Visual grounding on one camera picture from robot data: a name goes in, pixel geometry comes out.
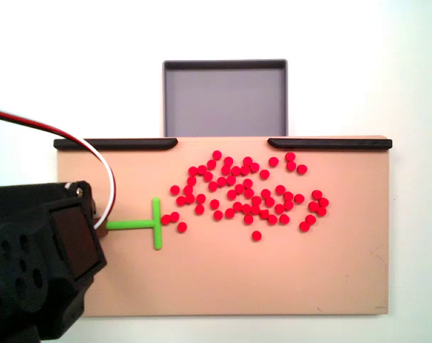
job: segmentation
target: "red ball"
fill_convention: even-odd
[[[300,230],[302,230],[302,232],[306,232],[310,229],[310,225],[307,222],[301,222],[299,224]]]
[[[217,189],[217,183],[214,182],[214,181],[211,181],[211,182],[208,184],[208,190],[209,190],[210,192],[214,192],[216,189]]]
[[[227,198],[229,198],[229,200],[233,200],[236,197],[237,197],[237,192],[234,191],[233,189],[227,192]]]
[[[260,178],[267,179],[270,176],[270,172],[267,169],[263,169],[260,171]]]
[[[259,171],[259,168],[260,168],[259,164],[255,162],[250,165],[250,169],[252,173],[257,173]]]
[[[309,223],[309,225],[313,225],[314,223],[316,223],[316,217],[312,214],[309,214],[305,217],[305,221]]]
[[[311,196],[316,199],[319,200],[323,197],[323,193],[321,191],[318,191],[317,189],[314,190],[313,192],[311,192]]]
[[[318,210],[318,208],[319,208],[319,205],[318,205],[317,202],[310,202],[308,204],[308,208],[309,208],[310,211],[316,212]]]
[[[178,212],[170,213],[170,220],[172,223],[176,223],[178,220],[180,220],[180,214]]]
[[[231,219],[235,216],[235,211],[233,209],[226,209],[225,210],[225,217],[227,219]]]
[[[178,232],[179,232],[180,234],[182,234],[182,233],[185,232],[186,230],[187,230],[187,224],[184,223],[184,222],[180,222],[180,223],[178,224]]]
[[[252,217],[251,214],[246,214],[243,220],[245,221],[246,225],[251,225],[252,222],[254,221],[254,218]]]
[[[262,234],[261,234],[259,231],[254,231],[254,232],[251,234],[251,237],[252,237],[252,240],[253,240],[254,242],[258,242],[258,241],[260,241],[260,240],[262,239]]]
[[[197,201],[198,204],[203,204],[205,202],[206,198],[207,197],[204,194],[199,194],[199,195],[197,195],[195,200]]]
[[[233,209],[235,212],[240,212],[243,208],[243,205],[241,202],[234,202],[233,203]]]
[[[237,181],[237,179],[233,176],[233,175],[229,175],[227,177],[227,184],[229,186],[233,186],[235,184],[235,182]]]
[[[188,177],[187,178],[187,185],[188,186],[194,186],[197,183],[197,179],[195,177]]]
[[[216,221],[219,221],[222,219],[222,212],[220,210],[215,211],[215,213],[213,213],[213,218]]]
[[[262,196],[262,198],[267,199],[270,198],[270,191],[268,189],[263,189],[260,192],[260,195]]]
[[[278,218],[274,214],[268,216],[268,224],[275,225],[277,222],[278,222]]]
[[[326,198],[319,199],[319,206],[321,207],[329,206],[329,200],[327,200]]]
[[[295,162],[288,162],[286,164],[286,169],[290,172],[295,171],[295,168],[297,167],[297,165],[295,164]]]
[[[277,166],[279,162],[280,161],[278,161],[276,157],[270,157],[270,159],[268,160],[268,164],[270,166]]]
[[[214,159],[211,159],[207,162],[207,168],[208,170],[213,170],[216,168],[216,161]]]
[[[300,166],[297,167],[297,173],[304,175],[304,173],[306,173],[308,170],[307,166],[304,164],[301,164]]]
[[[210,207],[211,209],[217,209],[219,207],[219,200],[213,199],[210,202]]]
[[[214,150],[213,151],[213,159],[221,159],[222,157],[222,153],[219,150]]]
[[[276,186],[275,191],[276,194],[283,195],[286,192],[286,188],[282,184],[279,184]]]
[[[291,162],[291,161],[294,161],[294,160],[295,160],[295,154],[293,152],[288,152],[286,154],[286,161]]]
[[[305,197],[302,194],[296,194],[294,197],[294,201],[298,204],[302,204],[305,201]]]
[[[245,190],[246,199],[251,199],[254,196],[254,191],[251,188]]]
[[[224,159],[224,165],[226,165],[226,166],[231,166],[232,164],[233,164],[233,158],[230,157],[230,156],[227,156],[227,157]]]
[[[197,215],[201,215],[201,214],[203,214],[204,211],[205,211],[205,208],[204,208],[203,205],[201,205],[201,204],[198,204],[198,205],[195,207],[195,213],[196,213]]]
[[[280,223],[283,225],[289,224],[289,216],[287,214],[281,214]]]
[[[171,186],[170,193],[172,195],[178,195],[180,193],[180,188],[177,185]]]

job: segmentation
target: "black edge strip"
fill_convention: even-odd
[[[276,149],[314,150],[388,150],[391,139],[326,139],[326,138],[269,138]]]
[[[86,139],[97,150],[168,150],[178,144],[176,138],[141,139]],[[85,150],[68,139],[55,139],[54,148],[59,151]]]
[[[258,59],[237,61],[164,61],[164,69],[282,69],[286,68],[285,59]]]

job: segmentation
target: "white background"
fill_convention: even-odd
[[[393,140],[389,315],[81,319],[60,342],[432,342],[432,1],[0,1],[0,109],[84,137],[160,136],[165,59],[269,58],[291,136]],[[0,122],[0,185],[55,182],[54,138]]]

